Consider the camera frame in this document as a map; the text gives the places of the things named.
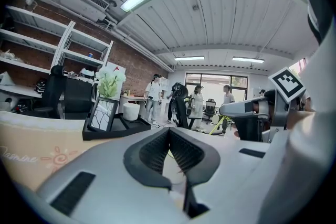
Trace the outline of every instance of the white flower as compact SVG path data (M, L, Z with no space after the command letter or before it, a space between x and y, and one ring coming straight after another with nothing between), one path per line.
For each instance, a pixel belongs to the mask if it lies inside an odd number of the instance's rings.
M126 76L123 72L121 72L120 70L115 70L113 73L112 73L112 76L114 78L116 78L118 81L121 81L121 82L125 82L126 81Z
M107 79L110 80L112 78L112 71L107 67L102 67L99 69L98 72L96 72L96 78L97 79Z

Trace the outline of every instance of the ceiling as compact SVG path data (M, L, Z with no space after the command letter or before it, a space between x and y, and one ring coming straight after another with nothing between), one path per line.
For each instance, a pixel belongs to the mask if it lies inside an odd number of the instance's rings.
M59 3L60 0L49 0ZM277 71L314 52L318 45L307 22L305 0L149 0L125 13L113 0L108 9L114 30L125 33L179 69L206 66L220 70ZM174 60L205 56L204 61ZM262 64L233 62L233 56L259 57Z

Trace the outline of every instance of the picture frame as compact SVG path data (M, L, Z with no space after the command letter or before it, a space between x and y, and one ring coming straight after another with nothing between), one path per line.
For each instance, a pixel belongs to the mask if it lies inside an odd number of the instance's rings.
M90 113L88 129L95 132L111 131L118 104L118 100L98 97Z

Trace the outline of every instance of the brick wall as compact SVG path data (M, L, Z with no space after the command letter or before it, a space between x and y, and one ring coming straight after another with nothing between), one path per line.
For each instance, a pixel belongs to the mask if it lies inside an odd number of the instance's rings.
M14 0L10 5L23 8L24 2L22 0ZM96 27L95 25L82 20L62 9L53 7L51 5L48 5L43 2L38 2L38 6L35 8L34 12L36 14L40 14L42 16L48 17L50 19L56 20L60 23L68 25L71 20L75 21L75 29L82 31L90 36L93 36L99 40L102 40L106 43L110 43L111 40L114 41L110 55L108 57L109 62L113 62L117 65L120 65L122 67L126 68L126 82L123 84L123 90L131 90L131 93L135 95L143 95L144 90L147 86L147 84L152 80L152 76L155 73L161 74L165 78L168 77L168 72L160 68L158 65L156 65L153 61L146 58L144 55L140 54L127 44L123 43L122 41L117 40L114 38L111 34L104 31L103 29ZM35 30L33 28L27 29L27 27L19 25L16 27L16 31L19 34L23 34L29 37L33 37L36 39L43 40L45 42L48 42L53 45L57 45L59 41L59 37L55 37L53 35L49 35L47 33ZM41 51L38 51L39 53L33 53L31 48L20 46L20 52L14 49L14 47L11 47L13 44L5 44L2 45L2 50L11 48L11 52L18 53L18 55L22 57L26 57L25 59L29 59L29 61L38 61L37 63L32 63L34 66L39 65L47 65L50 62L50 59L47 56L42 56L43 54L39 54ZM88 55L88 53L92 53L93 57L95 59L99 59L100 55L96 51L90 51L90 49L78 46L77 44L72 43L69 47L70 50ZM79 72L81 68L85 67L86 65L68 60L66 59L64 62L64 65L66 66L66 70ZM2 62L0 62L0 70L3 71L9 71L8 69L11 69L12 65L7 65ZM13 68L13 71L11 71L9 74L13 78L14 82L17 84L23 84L32 87L32 81L37 81L39 74L41 77L44 77L43 73L39 72L26 72L27 69L23 68Z

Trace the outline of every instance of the jeans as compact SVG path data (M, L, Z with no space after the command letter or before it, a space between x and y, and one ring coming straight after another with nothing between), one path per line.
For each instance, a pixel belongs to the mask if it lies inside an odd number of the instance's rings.
M228 126L227 119L223 119L223 124L222 124L223 134L225 134L227 126Z
M159 107L159 102L158 101L153 101L153 99L147 99L146 103L146 117L145 120L148 121L149 119L149 114L151 112L151 108L153 107L153 112L152 112L152 121L156 121L156 112Z
M172 103L173 103L173 98L169 102L169 107L168 107L168 120L172 120L173 112L172 112Z

